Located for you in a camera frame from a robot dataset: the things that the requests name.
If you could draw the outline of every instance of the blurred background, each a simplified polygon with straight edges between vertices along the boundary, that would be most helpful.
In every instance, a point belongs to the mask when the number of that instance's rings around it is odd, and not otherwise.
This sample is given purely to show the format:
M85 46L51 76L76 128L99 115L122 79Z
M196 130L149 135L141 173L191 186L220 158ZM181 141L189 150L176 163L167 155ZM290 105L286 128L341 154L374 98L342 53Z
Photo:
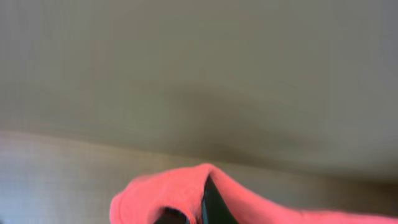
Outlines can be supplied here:
M395 0L0 1L0 220L109 223L211 162L282 205L398 216Z

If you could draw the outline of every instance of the red cloth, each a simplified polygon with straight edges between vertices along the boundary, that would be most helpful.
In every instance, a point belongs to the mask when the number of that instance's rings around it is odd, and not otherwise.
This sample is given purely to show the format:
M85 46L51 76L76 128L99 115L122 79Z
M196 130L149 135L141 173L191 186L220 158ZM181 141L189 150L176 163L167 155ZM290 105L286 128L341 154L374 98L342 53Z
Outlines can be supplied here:
M241 224L398 224L398 219L342 212L292 210L245 189L211 164L134 179L113 198L112 224L153 224L162 208L180 210L191 224L201 217L201 200L210 176L227 207Z

